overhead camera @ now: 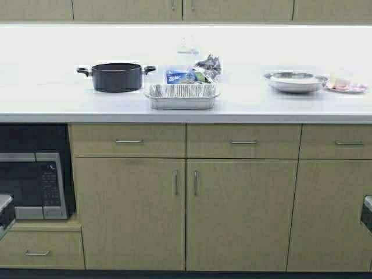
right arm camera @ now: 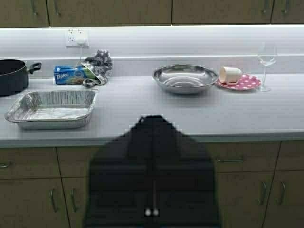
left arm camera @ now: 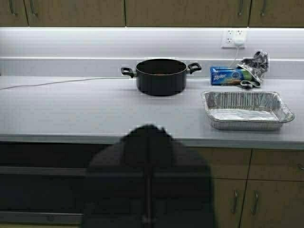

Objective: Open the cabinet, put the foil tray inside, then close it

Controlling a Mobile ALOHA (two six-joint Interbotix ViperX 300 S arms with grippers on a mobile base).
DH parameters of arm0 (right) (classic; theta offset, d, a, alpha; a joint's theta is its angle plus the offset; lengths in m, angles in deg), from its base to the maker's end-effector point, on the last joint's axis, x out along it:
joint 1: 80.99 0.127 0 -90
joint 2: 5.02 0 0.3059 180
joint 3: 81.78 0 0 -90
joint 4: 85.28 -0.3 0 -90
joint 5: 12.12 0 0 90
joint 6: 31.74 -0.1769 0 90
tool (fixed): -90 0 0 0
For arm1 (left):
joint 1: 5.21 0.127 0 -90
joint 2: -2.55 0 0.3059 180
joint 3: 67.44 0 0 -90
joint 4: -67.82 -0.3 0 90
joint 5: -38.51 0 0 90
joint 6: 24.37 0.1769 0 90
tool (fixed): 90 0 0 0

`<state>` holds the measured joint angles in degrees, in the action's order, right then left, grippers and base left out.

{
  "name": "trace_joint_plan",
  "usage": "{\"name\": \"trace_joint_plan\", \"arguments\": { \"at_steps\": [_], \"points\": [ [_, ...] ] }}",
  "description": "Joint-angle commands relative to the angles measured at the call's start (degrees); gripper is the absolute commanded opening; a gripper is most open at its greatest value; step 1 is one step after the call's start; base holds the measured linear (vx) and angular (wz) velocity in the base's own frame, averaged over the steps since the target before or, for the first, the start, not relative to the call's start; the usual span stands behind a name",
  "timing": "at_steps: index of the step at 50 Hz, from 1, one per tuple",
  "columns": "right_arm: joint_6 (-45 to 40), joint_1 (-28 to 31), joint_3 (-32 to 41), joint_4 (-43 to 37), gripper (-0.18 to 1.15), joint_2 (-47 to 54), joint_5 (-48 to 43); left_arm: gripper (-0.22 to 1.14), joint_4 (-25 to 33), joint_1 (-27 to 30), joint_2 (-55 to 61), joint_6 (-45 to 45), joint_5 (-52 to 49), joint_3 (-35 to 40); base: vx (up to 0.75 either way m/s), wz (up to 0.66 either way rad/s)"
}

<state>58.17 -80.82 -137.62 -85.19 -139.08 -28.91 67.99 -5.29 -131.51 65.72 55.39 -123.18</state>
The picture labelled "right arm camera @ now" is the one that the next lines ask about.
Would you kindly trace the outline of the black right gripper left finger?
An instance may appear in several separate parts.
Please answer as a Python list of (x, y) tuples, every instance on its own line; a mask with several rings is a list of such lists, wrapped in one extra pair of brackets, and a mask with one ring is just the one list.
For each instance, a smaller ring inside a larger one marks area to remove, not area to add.
[(153, 119), (142, 117), (89, 164), (85, 228), (147, 228), (151, 217)]

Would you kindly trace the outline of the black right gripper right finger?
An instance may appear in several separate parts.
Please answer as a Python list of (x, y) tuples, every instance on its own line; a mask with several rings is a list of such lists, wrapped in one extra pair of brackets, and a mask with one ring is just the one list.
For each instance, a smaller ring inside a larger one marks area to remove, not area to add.
[(219, 228), (208, 154), (160, 115), (152, 116), (152, 227)]

